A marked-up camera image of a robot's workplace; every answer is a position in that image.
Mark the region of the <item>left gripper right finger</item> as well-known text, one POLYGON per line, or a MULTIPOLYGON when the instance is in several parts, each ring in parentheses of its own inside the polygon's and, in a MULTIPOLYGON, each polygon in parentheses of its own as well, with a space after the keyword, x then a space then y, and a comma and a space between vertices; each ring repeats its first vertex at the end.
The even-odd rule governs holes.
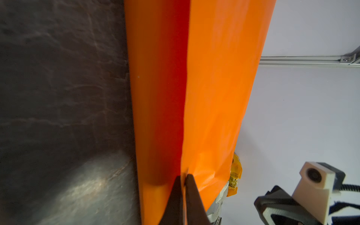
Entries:
POLYGON ((186 220, 188 225, 210 225, 195 178, 188 174, 185 179, 186 220))

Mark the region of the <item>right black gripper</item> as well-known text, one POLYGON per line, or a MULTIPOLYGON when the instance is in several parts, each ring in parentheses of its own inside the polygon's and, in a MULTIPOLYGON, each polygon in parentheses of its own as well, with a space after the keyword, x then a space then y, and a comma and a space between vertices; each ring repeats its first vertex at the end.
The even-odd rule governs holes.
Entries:
MULTIPOLYGON (((360 186, 342 185, 340 191, 360 192, 360 186)), ((258 197, 254 202, 254 206, 265 225, 324 225, 279 186, 274 186, 265 196, 258 197)), ((360 210, 360 205, 336 202, 330 206, 328 215, 346 207, 360 210)), ((359 224, 359 215, 332 217, 332 225, 359 224)))

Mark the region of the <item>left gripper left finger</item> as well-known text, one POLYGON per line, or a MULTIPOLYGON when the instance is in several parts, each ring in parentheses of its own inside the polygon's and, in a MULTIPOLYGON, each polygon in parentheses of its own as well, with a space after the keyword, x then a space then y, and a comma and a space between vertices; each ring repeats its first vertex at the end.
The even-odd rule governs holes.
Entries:
POLYGON ((183 195, 181 177, 177 176, 159 225, 183 225, 183 195))

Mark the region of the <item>orange wrapping paper sheet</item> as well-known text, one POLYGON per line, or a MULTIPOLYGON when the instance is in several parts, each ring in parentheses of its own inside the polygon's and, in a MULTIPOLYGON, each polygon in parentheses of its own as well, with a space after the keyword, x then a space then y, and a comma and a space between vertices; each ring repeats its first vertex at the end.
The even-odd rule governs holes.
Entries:
POLYGON ((233 155, 275 1, 125 1, 141 221, 195 179, 208 210, 233 155))

